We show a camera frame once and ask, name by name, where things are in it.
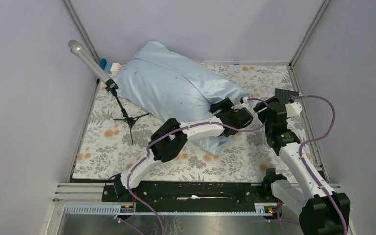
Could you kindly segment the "light blue pillowcase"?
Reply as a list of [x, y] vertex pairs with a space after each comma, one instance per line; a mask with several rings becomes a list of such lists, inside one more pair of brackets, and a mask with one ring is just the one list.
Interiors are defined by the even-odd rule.
[[249, 93], [191, 59], [149, 41], [113, 78], [118, 95], [165, 122], [205, 121], [213, 104], [228, 98], [240, 104]]

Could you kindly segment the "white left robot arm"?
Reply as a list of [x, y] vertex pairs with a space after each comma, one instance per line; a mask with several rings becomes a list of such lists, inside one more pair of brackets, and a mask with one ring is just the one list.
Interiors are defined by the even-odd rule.
[[249, 98], [243, 97], [238, 105], [226, 98], [211, 105], [213, 117], [196, 122], [167, 120], [152, 136], [147, 155], [140, 158], [123, 173], [112, 177], [114, 196], [127, 201], [142, 179], [158, 164], [173, 160], [187, 142], [210, 137], [228, 137], [242, 131], [253, 121]]

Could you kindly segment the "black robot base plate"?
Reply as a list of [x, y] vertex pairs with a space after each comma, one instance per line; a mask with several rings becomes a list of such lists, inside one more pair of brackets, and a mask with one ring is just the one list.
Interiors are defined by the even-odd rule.
[[102, 202], [137, 203], [154, 207], [186, 204], [194, 202], [208, 204], [251, 204], [272, 206], [279, 205], [268, 189], [260, 183], [224, 183], [224, 182], [182, 182], [182, 181], [141, 181], [139, 185], [126, 192], [120, 198], [116, 196], [113, 183], [106, 184], [102, 191]]

